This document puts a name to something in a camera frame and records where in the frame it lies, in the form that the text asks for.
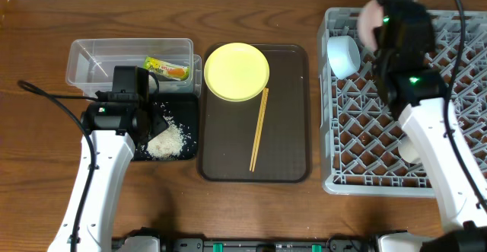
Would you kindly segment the pale green cup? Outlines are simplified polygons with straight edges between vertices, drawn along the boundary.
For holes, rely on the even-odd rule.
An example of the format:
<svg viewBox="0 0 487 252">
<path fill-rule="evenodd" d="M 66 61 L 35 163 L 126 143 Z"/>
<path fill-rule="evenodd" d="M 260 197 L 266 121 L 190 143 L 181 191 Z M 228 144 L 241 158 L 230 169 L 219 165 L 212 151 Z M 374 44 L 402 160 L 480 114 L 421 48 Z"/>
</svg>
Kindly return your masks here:
<svg viewBox="0 0 487 252">
<path fill-rule="evenodd" d="M 407 163 L 418 164 L 421 162 L 419 154 L 408 136 L 403 136 L 399 140 L 398 151 L 400 157 Z"/>
</svg>

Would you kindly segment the white bowl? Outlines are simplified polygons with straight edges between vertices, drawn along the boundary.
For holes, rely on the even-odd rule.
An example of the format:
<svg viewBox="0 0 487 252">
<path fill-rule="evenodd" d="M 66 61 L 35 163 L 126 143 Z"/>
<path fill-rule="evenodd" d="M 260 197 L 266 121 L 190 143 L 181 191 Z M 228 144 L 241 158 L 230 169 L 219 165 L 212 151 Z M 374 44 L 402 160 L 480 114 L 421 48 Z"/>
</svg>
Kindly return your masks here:
<svg viewBox="0 0 487 252">
<path fill-rule="evenodd" d="M 374 29 L 383 25 L 384 9 L 377 0 L 369 1 L 358 16 L 358 37 L 362 44 L 374 52 L 377 50 L 377 40 Z"/>
</svg>

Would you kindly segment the light blue bowl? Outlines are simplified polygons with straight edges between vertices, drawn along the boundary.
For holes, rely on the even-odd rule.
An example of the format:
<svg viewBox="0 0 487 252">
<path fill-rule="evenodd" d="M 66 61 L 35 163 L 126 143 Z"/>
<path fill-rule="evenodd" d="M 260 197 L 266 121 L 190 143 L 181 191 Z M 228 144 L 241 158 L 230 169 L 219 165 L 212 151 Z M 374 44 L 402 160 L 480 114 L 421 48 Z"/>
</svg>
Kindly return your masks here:
<svg viewBox="0 0 487 252">
<path fill-rule="evenodd" d="M 360 52 L 350 36 L 330 37 L 327 56 L 330 68 L 338 79 L 345 79 L 359 70 Z"/>
</svg>

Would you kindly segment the grey dishwasher rack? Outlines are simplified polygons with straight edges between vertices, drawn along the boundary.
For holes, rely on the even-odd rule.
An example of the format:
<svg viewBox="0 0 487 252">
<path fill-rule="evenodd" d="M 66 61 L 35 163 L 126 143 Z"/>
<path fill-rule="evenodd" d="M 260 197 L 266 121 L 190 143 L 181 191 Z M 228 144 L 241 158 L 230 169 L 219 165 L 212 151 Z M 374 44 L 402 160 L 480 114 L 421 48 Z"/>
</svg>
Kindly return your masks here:
<svg viewBox="0 0 487 252">
<path fill-rule="evenodd" d="M 357 8 L 330 8 L 317 34 L 321 94 L 323 189 L 336 195 L 432 198 L 420 164 L 399 155 L 404 136 L 380 100 L 371 76 L 374 54 L 359 44 L 361 65 L 344 80 L 326 60 L 328 39 L 358 39 Z M 452 95 L 460 128 L 481 172 L 486 171 L 486 13 L 466 13 L 466 42 Z"/>
</svg>

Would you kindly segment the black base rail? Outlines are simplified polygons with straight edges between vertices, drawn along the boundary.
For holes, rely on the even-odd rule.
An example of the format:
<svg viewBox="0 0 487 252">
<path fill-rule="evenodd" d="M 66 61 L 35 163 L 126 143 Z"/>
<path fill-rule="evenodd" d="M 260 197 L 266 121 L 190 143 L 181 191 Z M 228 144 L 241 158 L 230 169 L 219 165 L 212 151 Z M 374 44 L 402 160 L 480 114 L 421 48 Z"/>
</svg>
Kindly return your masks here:
<svg viewBox="0 0 487 252">
<path fill-rule="evenodd" d="M 352 252 L 352 251 L 419 251 L 429 237 L 410 234 L 405 230 L 388 231 L 370 237 L 335 234 L 320 240 L 279 239 L 206 239 L 165 238 L 153 228 L 140 228 L 124 238 L 111 241 L 112 251 L 165 252 Z"/>
</svg>

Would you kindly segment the green snack wrapper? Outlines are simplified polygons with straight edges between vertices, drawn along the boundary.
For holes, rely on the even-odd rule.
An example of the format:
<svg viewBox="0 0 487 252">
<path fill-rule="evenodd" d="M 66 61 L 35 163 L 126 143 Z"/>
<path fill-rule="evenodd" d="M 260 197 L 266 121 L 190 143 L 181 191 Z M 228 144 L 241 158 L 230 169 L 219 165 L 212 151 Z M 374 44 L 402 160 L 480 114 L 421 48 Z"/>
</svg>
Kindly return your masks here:
<svg viewBox="0 0 487 252">
<path fill-rule="evenodd" d="M 150 56 L 145 58 L 143 68 L 174 81 L 185 81 L 189 77 L 189 67 L 176 65 Z"/>
</svg>

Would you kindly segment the clear plastic bin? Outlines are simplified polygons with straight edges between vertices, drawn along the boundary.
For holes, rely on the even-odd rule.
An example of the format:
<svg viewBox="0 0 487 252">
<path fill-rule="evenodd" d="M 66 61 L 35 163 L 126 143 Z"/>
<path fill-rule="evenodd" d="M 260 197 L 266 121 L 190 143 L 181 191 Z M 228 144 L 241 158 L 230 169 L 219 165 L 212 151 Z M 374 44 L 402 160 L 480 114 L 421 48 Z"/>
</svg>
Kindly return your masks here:
<svg viewBox="0 0 487 252">
<path fill-rule="evenodd" d="M 110 38 L 83 39 L 72 43 L 65 80 L 93 97 L 97 91 L 110 91 L 117 65 L 143 68 L 145 60 L 155 58 L 189 69 L 182 81 L 158 75 L 160 92 L 201 94 L 202 59 L 193 52 L 188 38 Z"/>
</svg>

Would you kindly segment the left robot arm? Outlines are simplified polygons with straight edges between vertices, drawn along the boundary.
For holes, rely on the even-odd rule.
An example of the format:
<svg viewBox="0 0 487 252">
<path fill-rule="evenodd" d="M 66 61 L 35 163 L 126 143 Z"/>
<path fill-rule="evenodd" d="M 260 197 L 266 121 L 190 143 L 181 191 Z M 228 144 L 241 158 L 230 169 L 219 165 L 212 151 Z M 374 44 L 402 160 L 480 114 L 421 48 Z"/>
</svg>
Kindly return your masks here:
<svg viewBox="0 0 487 252">
<path fill-rule="evenodd" d="M 168 127 L 156 110 L 153 72 L 117 66 L 110 91 L 96 93 L 76 123 L 81 127 L 81 158 L 62 224 L 51 251 L 109 251 L 126 170 L 135 150 Z"/>
</svg>

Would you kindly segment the brown serving tray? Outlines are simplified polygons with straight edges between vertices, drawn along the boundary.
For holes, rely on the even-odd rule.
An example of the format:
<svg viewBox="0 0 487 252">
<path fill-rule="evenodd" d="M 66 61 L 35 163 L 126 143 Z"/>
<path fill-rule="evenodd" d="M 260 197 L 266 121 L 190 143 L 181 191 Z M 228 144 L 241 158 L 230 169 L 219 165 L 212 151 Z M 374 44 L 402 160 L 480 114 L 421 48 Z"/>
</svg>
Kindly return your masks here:
<svg viewBox="0 0 487 252">
<path fill-rule="evenodd" d="M 311 171 L 309 66 L 298 45 L 260 43 L 270 76 L 256 165 L 250 165 L 261 97 L 230 102 L 202 88 L 199 174 L 210 181 L 299 183 Z"/>
</svg>

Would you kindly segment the yellow plate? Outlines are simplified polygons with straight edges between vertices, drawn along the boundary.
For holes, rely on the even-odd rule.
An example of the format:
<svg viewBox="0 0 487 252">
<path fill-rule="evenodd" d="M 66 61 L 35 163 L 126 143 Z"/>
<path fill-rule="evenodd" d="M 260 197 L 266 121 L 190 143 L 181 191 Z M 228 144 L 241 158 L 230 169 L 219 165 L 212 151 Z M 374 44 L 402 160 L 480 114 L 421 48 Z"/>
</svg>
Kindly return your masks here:
<svg viewBox="0 0 487 252">
<path fill-rule="evenodd" d="M 226 43 L 208 56 L 203 70 L 207 88 L 232 102 L 250 100 L 263 91 L 270 76 L 264 54 L 247 43 Z"/>
</svg>

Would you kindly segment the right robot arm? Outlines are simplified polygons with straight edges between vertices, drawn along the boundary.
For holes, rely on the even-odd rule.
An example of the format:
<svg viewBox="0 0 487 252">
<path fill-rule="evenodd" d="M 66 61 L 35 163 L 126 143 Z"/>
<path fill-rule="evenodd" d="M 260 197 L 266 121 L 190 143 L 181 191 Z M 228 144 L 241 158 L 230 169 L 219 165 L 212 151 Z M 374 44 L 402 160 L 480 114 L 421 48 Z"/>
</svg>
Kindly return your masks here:
<svg viewBox="0 0 487 252">
<path fill-rule="evenodd" d="M 383 234 L 376 249 L 484 251 L 486 181 L 458 126 L 452 87 L 425 63 L 435 49 L 431 15 L 417 0 L 371 0 L 360 14 L 359 35 L 376 56 L 378 94 L 429 177 L 444 229 L 432 239 Z"/>
</svg>

